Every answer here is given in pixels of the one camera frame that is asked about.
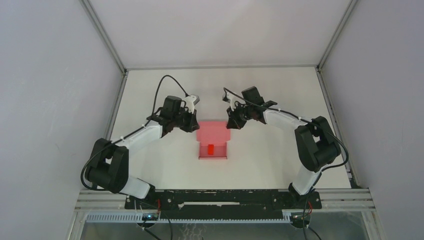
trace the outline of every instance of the red object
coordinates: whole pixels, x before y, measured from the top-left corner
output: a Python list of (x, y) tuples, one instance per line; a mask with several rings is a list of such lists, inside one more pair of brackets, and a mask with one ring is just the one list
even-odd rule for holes
[(201, 121), (196, 131), (199, 144), (199, 159), (227, 159), (227, 141), (230, 130), (226, 121)]

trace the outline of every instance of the white wall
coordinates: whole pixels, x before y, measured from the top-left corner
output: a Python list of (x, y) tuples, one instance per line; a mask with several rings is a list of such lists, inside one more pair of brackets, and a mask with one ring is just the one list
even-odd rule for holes
[(389, 240), (424, 239), (424, 1), (360, 1), (324, 68)]
[(317, 65), (349, 0), (92, 0), (127, 68)]
[(77, 0), (3, 0), (0, 19), (0, 236), (64, 239), (121, 74)]

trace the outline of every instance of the gray wall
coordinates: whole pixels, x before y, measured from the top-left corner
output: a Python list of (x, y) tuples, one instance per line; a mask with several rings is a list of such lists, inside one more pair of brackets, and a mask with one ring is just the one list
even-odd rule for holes
[(64, 239), (121, 74), (77, 0), (2, 0), (0, 21), (0, 236)]
[(362, 0), (323, 76), (389, 240), (424, 239), (424, 1)]

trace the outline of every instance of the white tabletop surface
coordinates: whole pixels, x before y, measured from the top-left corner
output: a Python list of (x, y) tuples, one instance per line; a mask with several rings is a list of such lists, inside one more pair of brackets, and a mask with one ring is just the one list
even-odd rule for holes
[[(198, 121), (226, 121), (223, 87), (241, 93), (251, 86), (258, 88), (265, 101), (273, 100), (287, 111), (330, 121), (313, 67), (131, 70), (112, 139), (146, 122), (159, 80), (166, 74), (175, 77), (189, 94), (200, 97)], [(170, 78), (162, 83), (156, 108), (168, 95), (184, 97)], [(231, 130), (227, 160), (199, 160), (198, 154), (196, 133), (174, 129), (131, 156), (129, 173), (157, 189), (287, 189), (301, 166), (293, 126), (281, 130), (254, 120), (241, 130)], [(334, 164), (341, 162), (339, 156)], [(350, 188), (346, 169), (327, 170), (316, 187)]]

